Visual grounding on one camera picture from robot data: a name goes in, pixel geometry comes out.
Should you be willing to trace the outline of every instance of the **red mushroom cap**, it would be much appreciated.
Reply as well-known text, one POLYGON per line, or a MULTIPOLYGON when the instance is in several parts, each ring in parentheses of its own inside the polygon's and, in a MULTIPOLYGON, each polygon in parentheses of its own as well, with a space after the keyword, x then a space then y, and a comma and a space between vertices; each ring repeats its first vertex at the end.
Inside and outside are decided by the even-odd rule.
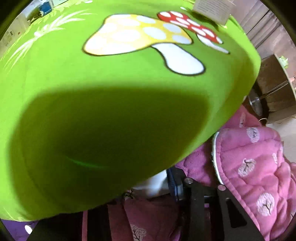
POLYGON ((213 31, 191 20, 186 14, 175 12, 175 11, 168 11, 168 12, 160 12, 157 14, 157 16, 162 21, 187 28, 188 30, 196 34, 207 38, 211 42, 214 42, 217 44, 223 43, 222 40, 213 31))

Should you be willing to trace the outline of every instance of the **blue box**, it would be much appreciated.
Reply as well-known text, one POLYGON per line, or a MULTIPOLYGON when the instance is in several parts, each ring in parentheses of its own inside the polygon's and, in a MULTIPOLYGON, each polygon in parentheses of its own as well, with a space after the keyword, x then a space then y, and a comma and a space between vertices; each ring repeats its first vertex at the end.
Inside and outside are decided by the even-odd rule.
POLYGON ((45 2, 39 7, 39 10, 41 15, 44 16, 52 11, 52 7, 49 2, 45 2))

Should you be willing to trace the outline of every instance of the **tree print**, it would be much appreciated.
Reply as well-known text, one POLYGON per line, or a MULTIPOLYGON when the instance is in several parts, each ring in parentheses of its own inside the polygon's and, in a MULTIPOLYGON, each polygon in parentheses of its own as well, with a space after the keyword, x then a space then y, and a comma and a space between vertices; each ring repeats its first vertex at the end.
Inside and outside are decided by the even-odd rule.
POLYGON ((127 190, 124 194, 123 194, 123 199, 126 201, 128 199, 134 199, 134 195, 133 195, 134 189, 131 190, 127 190))
POLYGON ((242 165, 239 167, 238 174, 241 177, 247 176, 251 171, 254 170, 256 161, 253 159, 247 160, 246 158, 242 161, 242 165))
POLYGON ((270 216, 274 209, 274 198, 270 193, 263 193, 257 200, 258 212, 264 217, 270 216))
POLYGON ((256 143, 260 139, 260 133, 257 127, 249 127, 247 128, 247 135, 251 139, 252 143, 256 143))
POLYGON ((244 122, 246 121, 246 114, 242 113, 241 118, 239 120, 239 128, 244 127, 244 122))
POLYGON ((143 238, 147 235, 147 231, 145 229, 139 228, 133 224, 131 224, 131 231, 133 233, 134 241, 143 241, 143 238))
POLYGON ((274 162, 275 162, 276 164, 278 164, 278 162, 277 162, 277 156, 276 156, 275 153, 272 154, 272 157, 274 158, 274 162))

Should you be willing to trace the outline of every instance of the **pink quilted blanket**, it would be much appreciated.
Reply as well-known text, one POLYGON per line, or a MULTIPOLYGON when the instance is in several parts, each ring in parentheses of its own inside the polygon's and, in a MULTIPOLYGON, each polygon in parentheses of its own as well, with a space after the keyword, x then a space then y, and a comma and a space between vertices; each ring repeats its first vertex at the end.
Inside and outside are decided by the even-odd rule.
POLYGON ((296 164, 283 155, 279 134, 241 107, 227 124, 176 165, 205 185, 224 184, 266 241, 279 237, 296 211, 296 164))

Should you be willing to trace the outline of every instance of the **yellow mushroom cap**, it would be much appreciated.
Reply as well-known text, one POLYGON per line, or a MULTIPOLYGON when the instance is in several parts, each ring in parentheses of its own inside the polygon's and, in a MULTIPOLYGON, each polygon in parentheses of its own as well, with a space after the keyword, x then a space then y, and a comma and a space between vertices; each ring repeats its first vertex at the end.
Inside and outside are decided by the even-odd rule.
POLYGON ((135 14, 115 14, 84 45, 93 55, 113 55, 144 49, 157 43, 191 44, 179 26, 135 14))

